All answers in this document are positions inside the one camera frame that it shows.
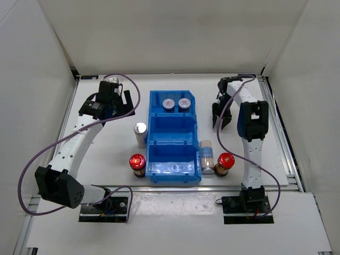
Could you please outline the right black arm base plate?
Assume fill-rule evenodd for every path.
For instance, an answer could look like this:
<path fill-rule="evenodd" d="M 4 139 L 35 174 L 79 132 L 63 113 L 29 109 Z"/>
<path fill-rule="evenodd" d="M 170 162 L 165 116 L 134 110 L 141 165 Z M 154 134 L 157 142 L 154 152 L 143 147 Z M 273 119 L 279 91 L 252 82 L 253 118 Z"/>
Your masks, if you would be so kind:
<path fill-rule="evenodd" d="M 250 206 L 250 209 L 245 209 L 242 206 L 239 196 L 223 196 L 215 201 L 215 205 L 222 206 L 224 224 L 226 225 L 274 223 L 272 213 L 264 216 L 271 209 L 267 195 L 263 202 Z"/>

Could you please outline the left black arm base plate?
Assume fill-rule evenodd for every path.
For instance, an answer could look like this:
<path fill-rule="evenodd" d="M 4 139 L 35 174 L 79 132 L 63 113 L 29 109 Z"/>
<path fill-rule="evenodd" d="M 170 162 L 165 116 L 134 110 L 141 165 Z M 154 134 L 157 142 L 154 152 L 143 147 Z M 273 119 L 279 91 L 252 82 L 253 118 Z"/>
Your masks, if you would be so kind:
<path fill-rule="evenodd" d="M 105 207 L 86 206 L 80 208 L 78 222 L 81 223 L 125 223 L 130 208 L 127 192 L 113 194 Z"/>

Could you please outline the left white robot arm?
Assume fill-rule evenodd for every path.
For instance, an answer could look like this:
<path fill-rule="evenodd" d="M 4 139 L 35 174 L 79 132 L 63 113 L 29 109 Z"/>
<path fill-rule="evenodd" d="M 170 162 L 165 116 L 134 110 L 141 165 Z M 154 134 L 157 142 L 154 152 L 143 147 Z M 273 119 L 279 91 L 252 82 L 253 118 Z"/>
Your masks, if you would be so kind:
<path fill-rule="evenodd" d="M 105 120 L 133 115 L 130 92 L 118 78 L 103 80 L 97 93 L 89 96 L 79 110 L 72 137 L 65 140 L 46 167 L 38 167 L 35 179 L 41 197 L 61 206 L 76 208 L 92 205 L 100 213 L 111 208 L 110 190 L 103 186 L 82 185 L 77 181 L 81 162 Z"/>

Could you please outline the white-lid spice jar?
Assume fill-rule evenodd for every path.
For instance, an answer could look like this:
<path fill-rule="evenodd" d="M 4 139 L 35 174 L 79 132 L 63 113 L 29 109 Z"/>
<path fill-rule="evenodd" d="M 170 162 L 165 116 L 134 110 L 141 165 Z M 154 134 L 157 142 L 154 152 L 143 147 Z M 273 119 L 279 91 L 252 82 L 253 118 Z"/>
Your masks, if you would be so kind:
<path fill-rule="evenodd" d="M 173 99 L 170 98 L 166 98 L 163 103 L 162 103 L 162 107 L 164 112 L 166 113 L 173 113 L 175 110 L 175 101 Z"/>
<path fill-rule="evenodd" d="M 181 98 L 178 101 L 178 112 L 179 113 L 188 113 L 191 108 L 191 100 L 188 98 Z"/>

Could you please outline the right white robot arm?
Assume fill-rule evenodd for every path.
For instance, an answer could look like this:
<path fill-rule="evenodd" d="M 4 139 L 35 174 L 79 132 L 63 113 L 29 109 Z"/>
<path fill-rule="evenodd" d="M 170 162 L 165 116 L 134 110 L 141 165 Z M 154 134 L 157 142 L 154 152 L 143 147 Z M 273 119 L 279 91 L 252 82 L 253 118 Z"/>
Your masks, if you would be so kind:
<path fill-rule="evenodd" d="M 239 106 L 237 133 L 244 149 L 244 174 L 241 182 L 239 207 L 244 212 L 253 211 L 265 199 L 261 176 L 261 151 L 269 129 L 269 106 L 258 100 L 244 85 L 255 80 L 249 75 L 229 76 L 217 83 L 218 102 L 212 104 L 212 125 L 222 130 L 232 120 L 231 105 Z"/>

